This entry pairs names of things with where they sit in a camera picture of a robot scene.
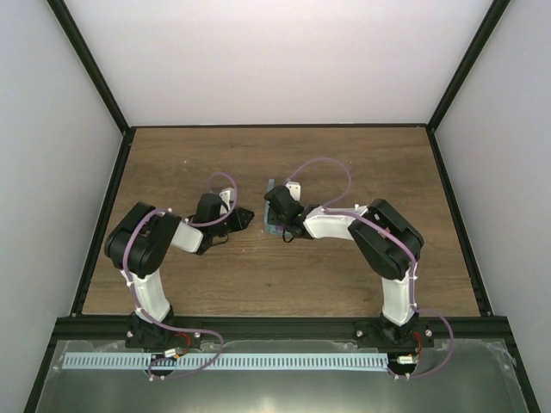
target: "white backdrop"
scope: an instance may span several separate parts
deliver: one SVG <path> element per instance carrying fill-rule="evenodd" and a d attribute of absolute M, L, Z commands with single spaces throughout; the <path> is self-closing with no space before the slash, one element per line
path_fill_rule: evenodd
<path fill-rule="evenodd" d="M 506 315 L 551 412 L 551 27 L 511 2 L 436 131 L 493 310 Z"/>
<path fill-rule="evenodd" d="M 69 315 L 121 133 L 45 1 L 0 14 L 0 412 Z"/>
<path fill-rule="evenodd" d="M 427 122 L 491 0 L 66 0 L 137 125 Z"/>

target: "gray floor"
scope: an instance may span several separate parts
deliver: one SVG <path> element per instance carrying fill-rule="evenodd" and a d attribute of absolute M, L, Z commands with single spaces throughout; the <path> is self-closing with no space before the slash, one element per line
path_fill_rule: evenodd
<path fill-rule="evenodd" d="M 419 368 L 431 368 L 445 353 L 424 350 Z M 39 412 L 527 411 L 512 361 L 499 342 L 457 341 L 443 370 L 409 382 L 395 382 L 386 373 L 281 371 L 205 372 L 150 383 L 141 371 L 59 370 L 61 356 L 60 349 Z"/>

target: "black frame bar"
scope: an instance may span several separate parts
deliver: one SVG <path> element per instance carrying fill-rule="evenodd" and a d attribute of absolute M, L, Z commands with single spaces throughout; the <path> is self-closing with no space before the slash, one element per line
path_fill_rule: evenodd
<path fill-rule="evenodd" d="M 82 62 L 84 69 L 88 72 L 91 81 L 96 86 L 97 92 L 103 99 L 105 106 L 108 111 L 111 113 L 113 120 L 121 130 L 122 134 L 128 133 L 130 131 L 130 126 L 127 121 L 124 119 L 124 115 L 119 108 L 103 74 L 100 71 L 90 49 L 84 41 L 84 37 L 81 35 L 80 30 L 77 27 L 77 24 L 72 18 L 71 12 L 67 9 L 67 5 L 63 0 L 47 0 L 50 4 L 50 8 L 57 17 L 59 24 L 63 28 L 63 31 L 67 35 L 67 39 L 72 44 L 72 47 L 75 49 L 75 52 L 78 55 L 78 58 Z"/>
<path fill-rule="evenodd" d="M 126 166 L 128 154 L 131 149 L 136 127 L 129 127 L 113 94 L 111 93 L 99 67 L 94 60 L 90 49 L 87 47 L 70 11 L 63 0 L 47 0 L 53 13 L 59 20 L 59 24 L 65 31 L 69 41 L 82 61 L 90 79 L 96 86 L 108 111 L 123 134 L 121 148 L 117 156 L 113 174 L 109 181 L 100 216 L 97 221 L 94 237 L 84 264 L 77 293 L 71 308 L 72 317 L 59 318 L 55 324 L 52 337 L 40 365 L 39 372 L 34 382 L 33 389 L 28 399 L 25 412 L 35 411 L 40 400 L 41 391 L 53 357 L 55 346 L 60 340 L 124 340 L 129 325 L 129 316 L 85 316 L 82 314 L 84 301 L 90 285 L 90 280 L 96 267 L 96 261 L 102 248 L 102 241 L 107 230 L 109 216 L 111 214 L 115 197 L 121 183 L 121 178 Z M 539 412 L 536 397 L 532 391 L 528 376 L 511 328 L 506 317 L 496 317 L 492 314 L 492 308 L 488 299 L 484 283 L 480 277 L 473 249 L 468 240 L 465 225 L 462 222 L 461 212 L 449 181 L 442 156 L 438 149 L 434 136 L 455 96 L 467 78 L 476 59 L 480 55 L 484 45 L 490 38 L 493 29 L 498 24 L 499 18 L 504 13 L 510 0 L 494 0 L 486 13 L 486 17 L 474 36 L 465 53 L 457 71 L 449 83 L 442 99 L 438 103 L 435 113 L 428 125 L 419 124 L 316 124 L 316 125 L 230 125 L 230 126 L 161 126 L 161 127 L 424 127 L 428 134 L 430 147 L 436 161 L 444 193 L 449 204 L 449 209 L 454 221 L 461 251 L 467 264 L 467 271 L 471 278 L 475 298 L 480 314 L 490 317 L 450 317 L 449 321 L 457 338 L 470 339 L 503 339 L 517 366 L 515 372 L 523 395 L 531 412 Z M 331 340 L 356 340 L 356 329 L 365 323 L 370 324 L 376 319 L 372 317 L 327 317 L 327 318 L 303 318 L 303 317 L 175 317 L 175 325 L 197 326 L 217 330 L 228 340 L 245 339 L 331 339 Z M 423 318 L 433 332 L 434 338 L 447 338 L 448 331 L 437 318 Z"/>
<path fill-rule="evenodd" d="M 507 9 L 509 2 L 510 0 L 493 0 L 484 20 L 480 24 L 471 44 L 465 52 L 463 59 L 459 63 L 459 67 L 455 71 L 451 82 L 449 82 L 448 88 L 444 92 L 434 114 L 429 120 L 429 130 L 431 132 L 435 132 L 440 126 L 442 119 L 448 112 L 449 107 L 457 96 L 469 72 L 473 69 L 476 59 L 479 57 L 488 39 L 490 39 L 493 29 L 498 25 L 499 19 L 505 12 L 505 9 Z"/>

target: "white panel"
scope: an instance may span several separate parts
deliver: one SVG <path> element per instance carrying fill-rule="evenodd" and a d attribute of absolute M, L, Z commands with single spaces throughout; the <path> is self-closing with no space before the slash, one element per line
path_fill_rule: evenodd
<path fill-rule="evenodd" d="M 426 122 L 490 0 L 69 0 L 132 125 Z"/>
<path fill-rule="evenodd" d="M 492 306 L 551 411 L 551 3 L 511 2 L 438 129 Z"/>
<path fill-rule="evenodd" d="M 0 411 L 19 413 L 68 314 L 120 134 L 47 2 L 3 2 L 0 56 Z"/>

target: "wooden table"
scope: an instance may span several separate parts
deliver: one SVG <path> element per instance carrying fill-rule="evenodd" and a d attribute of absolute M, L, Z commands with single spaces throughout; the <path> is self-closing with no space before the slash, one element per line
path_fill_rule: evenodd
<path fill-rule="evenodd" d="M 284 243 L 263 230 L 268 180 L 281 182 L 314 157 L 334 157 L 350 168 L 352 191 L 335 207 L 384 198 L 423 234 L 419 306 L 450 316 L 479 314 L 423 128 L 139 129 L 107 233 L 138 200 L 190 215 L 211 173 L 225 171 L 238 183 L 239 205 L 256 217 L 246 231 L 231 234 L 227 244 L 204 256 L 169 250 L 161 275 L 176 314 L 376 316 L 382 306 L 381 280 L 354 243 Z M 345 174 L 332 163 L 313 164 L 296 180 L 303 205 L 335 198 L 346 187 Z M 220 178 L 214 186 L 229 185 Z M 102 253 L 84 313 L 132 310 L 123 278 Z"/>

